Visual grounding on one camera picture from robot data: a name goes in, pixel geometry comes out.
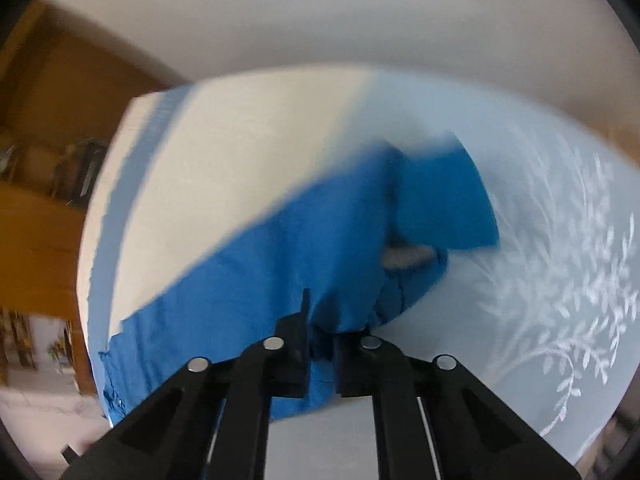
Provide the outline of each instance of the white leaf pattern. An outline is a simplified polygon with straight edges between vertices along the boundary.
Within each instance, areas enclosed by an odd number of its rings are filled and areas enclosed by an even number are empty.
[[[539,357],[548,375],[558,362],[562,380],[557,393],[562,396],[556,416],[540,431],[544,436],[565,420],[570,398],[582,395],[576,387],[582,370],[593,369],[594,377],[607,384],[620,339],[638,316],[639,291],[629,266],[636,252],[635,218],[629,215],[626,232],[610,224],[610,164],[597,155],[583,158],[559,136],[558,153],[572,176],[568,184],[558,184],[545,156],[548,146],[540,150],[534,132],[512,129],[521,139],[524,160],[514,186],[522,189],[512,196],[489,192],[500,255],[478,253],[466,261],[492,285],[494,292],[487,291],[482,309],[506,327],[482,375],[485,382],[495,384]],[[581,278],[570,279],[576,274]],[[513,306],[522,302],[524,311]],[[572,323],[574,313],[580,313],[577,324]]]

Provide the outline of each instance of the blue towel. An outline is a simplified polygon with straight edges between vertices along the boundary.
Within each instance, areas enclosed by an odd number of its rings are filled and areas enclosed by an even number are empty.
[[[384,269],[390,240],[431,246],[435,258]],[[121,420],[190,358],[234,358],[270,336],[278,318],[300,309],[304,288],[314,326],[330,333],[373,329],[440,278],[447,250],[497,242],[486,191],[460,143],[420,156],[378,146],[237,234],[122,322],[100,355],[111,420]],[[330,363],[313,362],[308,396],[274,399],[271,415],[316,408],[333,392]]]

